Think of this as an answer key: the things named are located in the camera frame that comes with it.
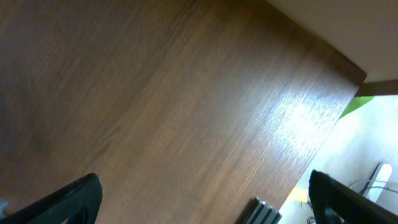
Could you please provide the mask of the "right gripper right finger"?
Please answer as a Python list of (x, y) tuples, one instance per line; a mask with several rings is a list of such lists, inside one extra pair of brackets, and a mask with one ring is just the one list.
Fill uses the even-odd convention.
[(397, 224), (397, 215), (325, 173), (312, 171), (308, 192), (317, 224)]

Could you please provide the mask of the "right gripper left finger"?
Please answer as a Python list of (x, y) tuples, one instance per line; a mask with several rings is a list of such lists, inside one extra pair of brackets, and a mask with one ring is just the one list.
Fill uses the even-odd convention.
[(1, 223), (94, 224), (102, 198), (99, 177), (90, 173), (1, 219)]

